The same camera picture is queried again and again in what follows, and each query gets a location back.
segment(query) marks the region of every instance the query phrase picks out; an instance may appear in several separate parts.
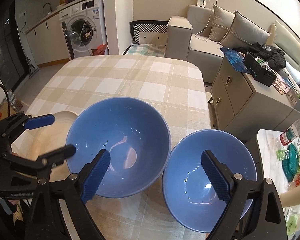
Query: washing machine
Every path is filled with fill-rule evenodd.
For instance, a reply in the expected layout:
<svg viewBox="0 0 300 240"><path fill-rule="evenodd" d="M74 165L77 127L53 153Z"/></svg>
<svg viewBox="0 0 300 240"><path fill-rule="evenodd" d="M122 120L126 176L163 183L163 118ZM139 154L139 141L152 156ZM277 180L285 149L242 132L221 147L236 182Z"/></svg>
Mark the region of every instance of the washing machine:
<svg viewBox="0 0 300 240"><path fill-rule="evenodd" d="M103 0L84 0L65 8L59 12L59 21L71 59L91 56L107 43Z"/></svg>

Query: plaid tablecloth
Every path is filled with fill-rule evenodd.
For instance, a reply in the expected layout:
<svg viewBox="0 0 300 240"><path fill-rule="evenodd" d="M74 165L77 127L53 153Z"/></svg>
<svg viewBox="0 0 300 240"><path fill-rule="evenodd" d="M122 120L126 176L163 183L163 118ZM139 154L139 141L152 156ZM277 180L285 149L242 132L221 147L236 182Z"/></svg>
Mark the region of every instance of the plaid tablecloth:
<svg viewBox="0 0 300 240"><path fill-rule="evenodd" d="M191 63L135 55L81 57L68 62L47 83L27 114L38 116L84 109L106 98L139 98L154 106L165 118L172 148L186 135L210 128L207 98L200 70ZM14 143L27 157L32 131ZM65 204L65 221L74 233ZM170 214L162 195L161 178L150 188L131 197L108 199L95 196L87 208L107 240L205 239L206 234L180 225Z"/></svg>

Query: teal dish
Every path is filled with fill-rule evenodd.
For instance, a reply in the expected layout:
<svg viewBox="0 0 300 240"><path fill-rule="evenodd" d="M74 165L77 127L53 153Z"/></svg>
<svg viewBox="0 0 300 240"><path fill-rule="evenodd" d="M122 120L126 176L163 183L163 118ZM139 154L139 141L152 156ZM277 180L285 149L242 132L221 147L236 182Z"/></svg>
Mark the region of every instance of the teal dish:
<svg viewBox="0 0 300 240"><path fill-rule="evenodd" d="M286 178L287 178L288 182L293 181L294 174L292 174L290 172L290 169L289 169L289 159L282 160L282 169L283 169L284 174L286 175Z"/></svg>
<svg viewBox="0 0 300 240"><path fill-rule="evenodd" d="M298 150L291 143L289 145L289 170L293 175L297 174L299 167L299 158L298 158Z"/></svg>

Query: beige cabinet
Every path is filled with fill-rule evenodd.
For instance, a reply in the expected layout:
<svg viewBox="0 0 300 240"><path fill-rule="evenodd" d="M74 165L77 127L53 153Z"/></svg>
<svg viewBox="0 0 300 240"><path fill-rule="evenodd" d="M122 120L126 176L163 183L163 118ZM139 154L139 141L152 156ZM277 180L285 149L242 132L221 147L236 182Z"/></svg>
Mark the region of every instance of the beige cabinet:
<svg viewBox="0 0 300 240"><path fill-rule="evenodd" d="M59 16L55 15L46 21L47 44L50 47L48 59L50 61L69 58L69 51L66 46L66 40L60 26Z"/></svg>
<svg viewBox="0 0 300 240"><path fill-rule="evenodd" d="M27 34L29 47L37 65L69 59L58 14L47 19Z"/></svg>
<svg viewBox="0 0 300 240"><path fill-rule="evenodd" d="M286 95L274 86L267 87L232 67L224 57L212 84L211 94L218 129L240 140L249 140L260 129L285 131L300 112L295 110Z"/></svg>

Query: white tag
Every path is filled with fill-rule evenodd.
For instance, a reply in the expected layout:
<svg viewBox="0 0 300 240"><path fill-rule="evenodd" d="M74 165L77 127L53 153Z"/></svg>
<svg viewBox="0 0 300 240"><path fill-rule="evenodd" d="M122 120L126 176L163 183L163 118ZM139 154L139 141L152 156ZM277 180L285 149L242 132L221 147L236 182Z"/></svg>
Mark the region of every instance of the white tag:
<svg viewBox="0 0 300 240"><path fill-rule="evenodd" d="M290 89L288 91L288 93L286 94L287 95L287 98L289 99L292 107L294 107L296 104L297 104L297 100L295 99L295 97L293 96L293 93L294 91L292 89Z"/></svg>
<svg viewBox="0 0 300 240"><path fill-rule="evenodd" d="M94 19L94 20L100 18L100 17L99 17L99 9L93 10L92 13L93 13L93 19Z"/></svg>

